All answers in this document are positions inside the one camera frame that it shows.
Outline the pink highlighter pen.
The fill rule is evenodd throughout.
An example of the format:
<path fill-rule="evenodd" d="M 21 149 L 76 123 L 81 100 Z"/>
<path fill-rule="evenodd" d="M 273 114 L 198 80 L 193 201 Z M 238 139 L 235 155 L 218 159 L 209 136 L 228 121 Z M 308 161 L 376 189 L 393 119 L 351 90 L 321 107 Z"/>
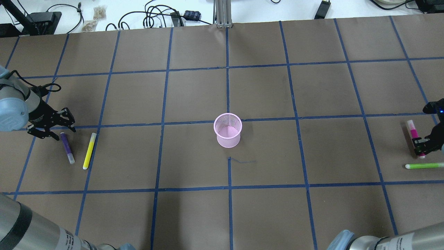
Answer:
<path fill-rule="evenodd" d="M 421 138 L 420 138 L 420 136 L 419 136 L 419 134 L 417 132 L 417 129 L 416 129 L 415 125 L 414 125 L 413 120 L 408 120 L 406 122 L 406 125 L 407 125 L 407 128 L 409 130 L 410 137 L 412 139 L 412 144 L 413 144 L 413 149 L 414 149 L 415 154 L 417 155 L 418 158 L 424 159 L 426 157 L 426 155 L 423 152 L 417 151 L 417 146 L 415 144 L 415 142 L 420 140 Z"/>

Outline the purple highlighter pen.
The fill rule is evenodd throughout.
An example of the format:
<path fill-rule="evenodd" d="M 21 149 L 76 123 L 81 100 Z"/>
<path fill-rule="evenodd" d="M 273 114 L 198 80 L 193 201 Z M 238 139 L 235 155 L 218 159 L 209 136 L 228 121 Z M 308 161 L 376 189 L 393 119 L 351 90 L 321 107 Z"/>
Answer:
<path fill-rule="evenodd" d="M 62 144 L 64 146 L 66 155 L 68 157 L 68 161 L 72 165 L 72 164 L 75 163 L 75 159 L 74 159 L 74 156 L 73 156 L 73 153 L 72 153 L 69 141 L 68 141 L 68 137 L 66 136 L 66 134 L 64 132 L 61 132 L 60 133 L 60 138 L 62 140 Z"/>

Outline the pink mesh cup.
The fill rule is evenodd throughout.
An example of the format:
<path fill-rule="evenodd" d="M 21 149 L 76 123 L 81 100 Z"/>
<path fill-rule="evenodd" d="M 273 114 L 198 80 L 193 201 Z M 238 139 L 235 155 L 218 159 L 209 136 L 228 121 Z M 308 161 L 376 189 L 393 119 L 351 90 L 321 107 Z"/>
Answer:
<path fill-rule="evenodd" d="M 224 148 L 233 148 L 241 139 L 242 121 L 232 113 L 223 113 L 213 123 L 217 142 Z"/>

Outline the green highlighter pen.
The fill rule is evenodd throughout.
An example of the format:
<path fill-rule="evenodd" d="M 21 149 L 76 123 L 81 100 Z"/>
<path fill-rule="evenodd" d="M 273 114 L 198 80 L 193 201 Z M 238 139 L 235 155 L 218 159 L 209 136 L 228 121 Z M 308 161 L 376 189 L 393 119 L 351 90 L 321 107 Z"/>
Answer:
<path fill-rule="evenodd" d="M 436 168 L 443 168 L 444 163 L 443 162 L 437 162 L 437 163 L 420 163 L 420 164 L 406 164 L 406 169 L 436 169 Z"/>

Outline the yellow highlighter pen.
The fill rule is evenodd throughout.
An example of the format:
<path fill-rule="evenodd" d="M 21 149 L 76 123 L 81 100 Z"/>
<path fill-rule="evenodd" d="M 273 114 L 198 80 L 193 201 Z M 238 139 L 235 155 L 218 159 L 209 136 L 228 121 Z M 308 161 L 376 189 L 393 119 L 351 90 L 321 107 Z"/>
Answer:
<path fill-rule="evenodd" d="M 97 133 L 91 134 L 90 141 L 89 141 L 88 147 L 87 147 L 87 152 L 86 152 L 85 159 L 84 159 L 84 163 L 83 163 L 84 170 L 87 170 L 90 166 L 90 161 L 91 161 L 93 149 L 95 146 L 96 136 L 97 136 Z"/>

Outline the black box device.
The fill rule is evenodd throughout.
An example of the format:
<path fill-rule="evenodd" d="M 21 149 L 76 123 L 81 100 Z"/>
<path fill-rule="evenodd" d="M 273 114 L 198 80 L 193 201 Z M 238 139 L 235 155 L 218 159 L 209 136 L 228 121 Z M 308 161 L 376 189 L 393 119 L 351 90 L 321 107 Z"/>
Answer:
<path fill-rule="evenodd" d="M 31 24 L 34 24 L 38 30 L 38 35 L 53 35 L 56 32 L 57 25 L 62 17 L 62 12 L 35 12 L 27 16 Z M 19 35 L 29 35 L 26 27 L 19 31 L 13 24 L 0 25 L 1 38 L 14 38 Z"/>

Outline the black power adapter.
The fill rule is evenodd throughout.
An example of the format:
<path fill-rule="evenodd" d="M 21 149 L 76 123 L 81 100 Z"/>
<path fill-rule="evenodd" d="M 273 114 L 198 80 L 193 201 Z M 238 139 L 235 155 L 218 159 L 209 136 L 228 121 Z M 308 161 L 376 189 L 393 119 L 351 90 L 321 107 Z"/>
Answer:
<path fill-rule="evenodd" d="M 328 10 L 330 9 L 330 6 L 331 6 L 330 0 L 322 0 L 316 11 L 314 19 L 325 19 Z"/>

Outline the dark blue checked pouch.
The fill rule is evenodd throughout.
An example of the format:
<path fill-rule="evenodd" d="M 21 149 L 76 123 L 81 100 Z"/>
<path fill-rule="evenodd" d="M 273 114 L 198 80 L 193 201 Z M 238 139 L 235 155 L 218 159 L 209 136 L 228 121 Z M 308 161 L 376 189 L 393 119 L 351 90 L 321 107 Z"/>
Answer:
<path fill-rule="evenodd" d="M 183 18 L 188 21 L 200 21 L 201 20 L 201 13 L 199 11 L 191 11 L 186 10 L 184 11 Z"/>

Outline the aluminium frame post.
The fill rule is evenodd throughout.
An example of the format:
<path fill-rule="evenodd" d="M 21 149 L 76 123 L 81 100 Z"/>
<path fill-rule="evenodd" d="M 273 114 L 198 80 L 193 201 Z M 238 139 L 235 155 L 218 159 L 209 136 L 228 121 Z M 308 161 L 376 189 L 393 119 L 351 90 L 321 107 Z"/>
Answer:
<path fill-rule="evenodd" d="M 218 28 L 232 28 L 231 0 L 213 1 L 213 23 Z"/>

